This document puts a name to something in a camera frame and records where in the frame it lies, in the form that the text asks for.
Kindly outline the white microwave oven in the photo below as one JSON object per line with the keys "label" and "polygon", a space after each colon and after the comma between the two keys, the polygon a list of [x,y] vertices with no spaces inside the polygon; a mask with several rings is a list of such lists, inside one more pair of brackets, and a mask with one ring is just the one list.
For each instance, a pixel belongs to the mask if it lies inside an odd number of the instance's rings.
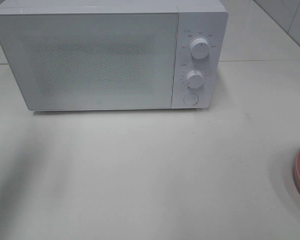
{"label": "white microwave oven", "polygon": [[[6,0],[0,45],[31,111],[205,109],[228,17],[218,0]],[[204,59],[190,52],[199,36]]]}

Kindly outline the round white door button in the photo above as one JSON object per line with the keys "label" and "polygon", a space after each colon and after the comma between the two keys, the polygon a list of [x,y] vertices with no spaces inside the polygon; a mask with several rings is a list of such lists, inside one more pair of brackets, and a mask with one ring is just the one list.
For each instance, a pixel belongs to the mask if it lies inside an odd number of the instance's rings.
{"label": "round white door button", "polygon": [[199,102],[199,97],[195,93],[189,93],[183,98],[183,102],[188,106],[195,106]]}

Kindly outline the white timer knob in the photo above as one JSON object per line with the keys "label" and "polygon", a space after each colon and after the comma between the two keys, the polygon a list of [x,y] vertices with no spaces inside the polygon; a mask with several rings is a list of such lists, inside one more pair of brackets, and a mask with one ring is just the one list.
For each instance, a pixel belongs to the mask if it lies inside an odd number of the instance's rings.
{"label": "white timer knob", "polygon": [[186,85],[190,89],[198,89],[204,85],[205,77],[198,70],[192,70],[186,75]]}

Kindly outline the white upper microwave knob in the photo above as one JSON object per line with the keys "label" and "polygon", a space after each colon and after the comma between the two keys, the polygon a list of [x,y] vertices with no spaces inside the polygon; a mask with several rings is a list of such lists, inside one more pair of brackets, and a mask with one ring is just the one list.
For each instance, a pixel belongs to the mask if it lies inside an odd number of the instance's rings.
{"label": "white upper microwave knob", "polygon": [[211,43],[204,36],[198,36],[189,43],[190,53],[194,59],[201,60],[210,53]]}

